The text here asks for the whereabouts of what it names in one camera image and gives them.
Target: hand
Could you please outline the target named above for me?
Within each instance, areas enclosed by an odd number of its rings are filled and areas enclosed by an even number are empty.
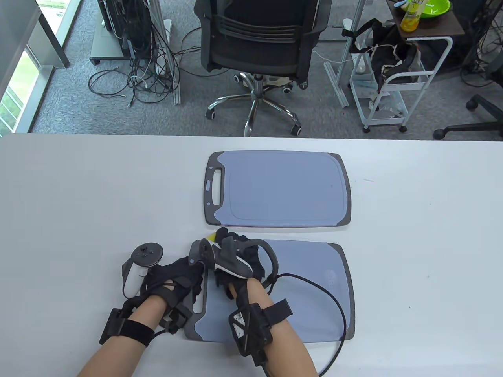
[[[222,240],[229,236],[238,241],[248,240],[245,236],[238,236],[236,233],[229,233],[227,228],[220,228],[216,232],[215,242],[221,247]],[[253,269],[253,278],[258,281],[261,281],[264,278],[265,271],[260,263],[258,246],[251,246],[247,247],[245,250],[241,250],[239,257],[251,266]],[[224,287],[225,293],[230,299],[233,299],[236,294],[239,296],[243,288],[246,289],[246,279],[239,279],[238,277],[232,276],[222,270],[215,271],[215,281],[217,286]]]
[[[201,293],[204,266],[197,263],[189,266],[189,258],[180,258],[166,266],[151,267],[145,277],[145,292],[161,296],[167,304],[167,311],[173,309],[192,291],[192,303]]]

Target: gray carpet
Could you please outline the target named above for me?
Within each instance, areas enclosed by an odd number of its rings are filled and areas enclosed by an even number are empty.
[[[192,9],[193,1],[160,1],[164,18],[170,18],[174,22],[173,50],[179,50],[181,38],[189,30],[199,26],[199,20]],[[346,1],[344,5],[334,1],[330,24],[340,25],[343,18],[352,18],[355,4],[356,0]],[[377,16],[383,21],[390,18],[384,2],[373,2],[365,12],[368,18]],[[199,78],[182,72],[182,104],[178,106],[173,105],[170,95],[159,104],[144,105],[135,102],[128,109],[131,89],[125,91],[128,98],[103,99],[89,92],[88,78],[93,73],[115,66],[121,66],[123,72],[129,71],[128,62],[102,62],[96,67],[89,62],[98,13],[96,0],[82,0],[65,46],[71,67],[55,71],[35,120],[33,132],[242,136],[249,103],[227,103],[217,107],[215,120],[209,121],[204,117],[206,107],[216,97],[244,92],[243,87],[233,82],[233,71],[212,78]],[[184,47],[199,45],[199,39],[200,34],[193,33],[184,42]],[[343,43],[319,44],[316,51],[326,58],[339,61],[343,47]],[[346,88],[352,64],[347,65],[342,85],[350,106],[343,109],[334,95],[322,62],[322,59],[313,55],[307,90],[295,87],[289,95],[284,95],[279,90],[271,94],[272,99],[297,113],[303,125],[302,137],[431,140],[432,132],[436,128],[493,120],[483,109],[474,113],[465,109],[466,101],[476,93],[487,97],[496,105],[503,105],[501,87],[496,84],[478,89],[464,85],[458,76],[438,78],[427,90],[413,114],[407,125],[408,132],[401,134],[396,126],[391,126],[372,128],[369,134],[364,134],[353,97]],[[207,74],[200,65],[198,54],[186,55],[182,67],[197,74]],[[124,85],[124,79],[121,75],[111,74],[97,87],[114,91]],[[414,92],[404,96],[406,104],[410,105],[414,96]],[[279,112],[262,106],[259,108],[253,135],[290,137],[290,128],[290,122]],[[489,131],[452,133],[448,139],[501,140],[497,132]]]

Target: cutting board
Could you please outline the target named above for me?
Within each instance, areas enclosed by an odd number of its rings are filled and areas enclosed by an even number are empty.
[[[215,171],[221,171],[219,188]],[[206,221],[218,226],[335,227],[351,219],[348,175],[335,153],[215,152],[203,198]]]
[[[279,261],[279,273],[289,272],[305,277],[332,293],[341,304],[347,321],[346,339],[355,333],[355,298],[351,276],[343,249],[336,244],[306,241],[267,240]],[[199,241],[192,247],[198,247]],[[271,262],[259,248],[259,257],[266,270]],[[201,313],[194,313],[184,327],[191,340],[233,342],[228,322],[237,307],[222,287],[217,287],[212,271],[206,272],[203,283]],[[323,291],[292,277],[280,278],[271,297],[274,302],[287,299],[293,315],[288,321],[304,343],[337,341],[343,334],[343,320],[337,305]],[[192,307],[188,298],[185,304]]]

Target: black chair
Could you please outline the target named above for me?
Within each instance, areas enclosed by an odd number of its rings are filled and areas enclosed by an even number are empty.
[[[260,103],[288,116],[298,136],[297,115],[266,94],[277,88],[264,85],[264,76],[287,77],[301,89],[308,85],[311,53],[326,29],[331,0],[196,0],[194,13],[201,21],[201,64],[208,71],[240,71],[236,81],[251,91],[225,96],[208,106],[206,117],[215,118],[215,107],[226,101],[251,100],[244,127],[250,136]]]
[[[496,122],[449,126],[444,129],[435,130],[433,138],[442,140],[448,132],[452,131],[499,131],[499,135],[503,137],[503,110],[479,95],[474,95],[466,103],[466,108],[474,111],[478,105],[482,105],[496,119]]]

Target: bottle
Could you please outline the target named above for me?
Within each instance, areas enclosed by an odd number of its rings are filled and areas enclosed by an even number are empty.
[[[421,14],[424,12],[427,3],[428,0],[410,0],[405,17],[403,17],[400,24],[403,31],[412,33],[417,29]]]

